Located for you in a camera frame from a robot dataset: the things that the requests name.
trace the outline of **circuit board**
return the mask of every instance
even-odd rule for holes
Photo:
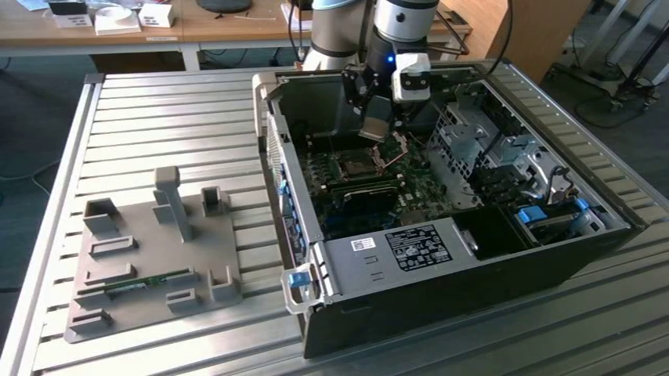
[[[394,132],[373,147],[309,153],[301,160],[326,239],[408,226],[453,212],[425,145],[426,140]]]

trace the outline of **power supply label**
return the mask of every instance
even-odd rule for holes
[[[388,233],[386,239],[405,272],[453,260],[433,225]]]

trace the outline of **blue latch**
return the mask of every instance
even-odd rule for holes
[[[584,198],[577,198],[576,199],[576,206],[579,206],[579,209],[581,209],[581,211],[584,211],[587,208],[591,207],[591,204],[588,203],[588,201]]]
[[[279,194],[287,193],[289,182],[286,179],[282,180],[282,184],[279,184]]]
[[[529,223],[546,219],[548,215],[538,206],[529,206],[521,209],[518,217],[521,218],[522,223]]]
[[[307,286],[311,283],[309,272],[295,272],[289,275],[289,286],[291,288]]]

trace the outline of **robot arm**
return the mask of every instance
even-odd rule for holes
[[[392,93],[397,103],[429,99],[426,36],[438,4],[438,0],[378,0],[369,36],[361,38],[366,1],[317,0],[305,69],[345,69],[357,63],[360,40],[369,40],[364,78],[368,87],[381,86],[376,95]]]

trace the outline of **slotted aluminum table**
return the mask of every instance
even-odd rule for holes
[[[667,200],[510,66],[497,78],[652,224],[557,289],[315,360],[301,357],[253,125],[259,69],[90,77],[18,303],[0,374],[660,374],[669,370]],[[63,339],[84,202],[230,193],[243,303],[75,345]]]

